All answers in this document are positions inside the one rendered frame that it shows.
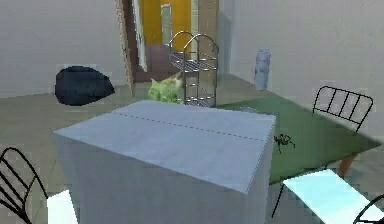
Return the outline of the large grey carton box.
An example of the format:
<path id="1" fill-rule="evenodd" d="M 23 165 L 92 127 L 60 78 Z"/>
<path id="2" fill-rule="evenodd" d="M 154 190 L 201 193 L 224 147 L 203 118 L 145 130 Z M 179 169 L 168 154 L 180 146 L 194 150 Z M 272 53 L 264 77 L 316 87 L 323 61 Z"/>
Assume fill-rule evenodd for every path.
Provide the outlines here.
<path id="1" fill-rule="evenodd" d="M 80 224 L 264 224 L 275 123 L 143 100 L 53 137 Z"/>

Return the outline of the green leafy lettuce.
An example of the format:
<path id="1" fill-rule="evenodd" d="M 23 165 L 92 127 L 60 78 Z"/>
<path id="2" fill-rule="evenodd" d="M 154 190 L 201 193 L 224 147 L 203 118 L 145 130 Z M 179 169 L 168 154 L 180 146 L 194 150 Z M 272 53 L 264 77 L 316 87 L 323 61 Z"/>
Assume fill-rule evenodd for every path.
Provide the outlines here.
<path id="1" fill-rule="evenodd" d="M 148 98 L 160 102 L 179 104 L 181 102 L 179 91 L 183 85 L 183 80 L 180 78 L 181 74 L 182 72 L 177 72 L 161 81 L 151 79 Z"/>

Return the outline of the brown room door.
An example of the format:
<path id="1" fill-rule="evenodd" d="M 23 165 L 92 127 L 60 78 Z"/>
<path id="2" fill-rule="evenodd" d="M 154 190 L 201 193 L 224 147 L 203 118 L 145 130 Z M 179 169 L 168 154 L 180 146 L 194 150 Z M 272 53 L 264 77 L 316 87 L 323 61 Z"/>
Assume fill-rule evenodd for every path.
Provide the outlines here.
<path id="1" fill-rule="evenodd" d="M 135 10 L 140 10 L 140 0 L 122 0 L 125 30 L 128 41 L 129 62 L 132 69 L 133 82 L 143 83 L 147 81 L 147 73 L 139 64 L 138 41 L 135 22 Z"/>

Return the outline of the black beanbag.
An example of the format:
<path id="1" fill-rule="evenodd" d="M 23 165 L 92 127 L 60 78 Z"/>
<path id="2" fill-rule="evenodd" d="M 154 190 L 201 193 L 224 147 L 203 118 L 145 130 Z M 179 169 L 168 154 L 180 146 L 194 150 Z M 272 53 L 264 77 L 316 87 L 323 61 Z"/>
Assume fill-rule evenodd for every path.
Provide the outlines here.
<path id="1" fill-rule="evenodd" d="M 108 76 L 85 66 L 70 66 L 56 75 L 54 94 L 64 105 L 83 106 L 115 93 Z"/>

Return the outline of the green top wooden table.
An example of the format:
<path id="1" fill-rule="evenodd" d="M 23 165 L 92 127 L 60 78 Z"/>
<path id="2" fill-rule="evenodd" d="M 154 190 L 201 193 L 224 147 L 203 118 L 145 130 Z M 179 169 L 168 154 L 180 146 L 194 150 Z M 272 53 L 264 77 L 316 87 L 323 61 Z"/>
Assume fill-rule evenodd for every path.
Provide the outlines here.
<path id="1" fill-rule="evenodd" d="M 273 144 L 270 184 L 381 145 L 377 140 L 318 113 L 313 114 L 311 110 L 269 91 L 258 92 L 250 100 L 221 104 L 218 108 L 253 108 L 258 113 L 276 116 L 275 136 L 288 135 L 295 146 Z"/>

